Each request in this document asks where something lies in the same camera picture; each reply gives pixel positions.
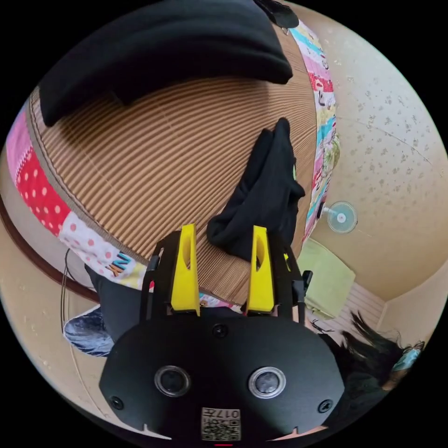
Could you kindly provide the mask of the person's left hand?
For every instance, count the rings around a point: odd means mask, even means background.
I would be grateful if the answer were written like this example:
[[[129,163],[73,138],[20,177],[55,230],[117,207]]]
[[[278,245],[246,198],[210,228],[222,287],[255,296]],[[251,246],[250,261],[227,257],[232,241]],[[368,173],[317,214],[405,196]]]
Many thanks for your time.
[[[328,427],[327,426],[317,426],[309,431],[303,432],[303,433],[299,433],[297,428],[294,429],[294,431],[290,434],[275,438],[275,439],[271,439],[272,441],[281,441],[281,440],[287,440],[287,439],[292,439],[292,438],[298,438],[298,437],[303,437],[303,436],[308,436],[323,430],[326,430]]]

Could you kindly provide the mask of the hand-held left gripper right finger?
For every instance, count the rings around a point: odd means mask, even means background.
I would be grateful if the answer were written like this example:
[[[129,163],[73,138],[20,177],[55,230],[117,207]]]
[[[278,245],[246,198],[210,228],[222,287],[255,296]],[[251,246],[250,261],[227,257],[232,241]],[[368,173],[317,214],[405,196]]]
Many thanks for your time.
[[[253,227],[252,255],[246,314],[270,314],[274,308],[274,288],[267,229]]]

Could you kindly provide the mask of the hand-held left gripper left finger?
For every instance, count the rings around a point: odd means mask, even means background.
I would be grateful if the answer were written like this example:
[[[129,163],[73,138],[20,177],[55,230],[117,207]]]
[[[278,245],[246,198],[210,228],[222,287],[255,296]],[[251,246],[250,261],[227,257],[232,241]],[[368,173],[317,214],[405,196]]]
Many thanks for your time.
[[[170,305],[176,313],[200,315],[195,224],[180,231]]]

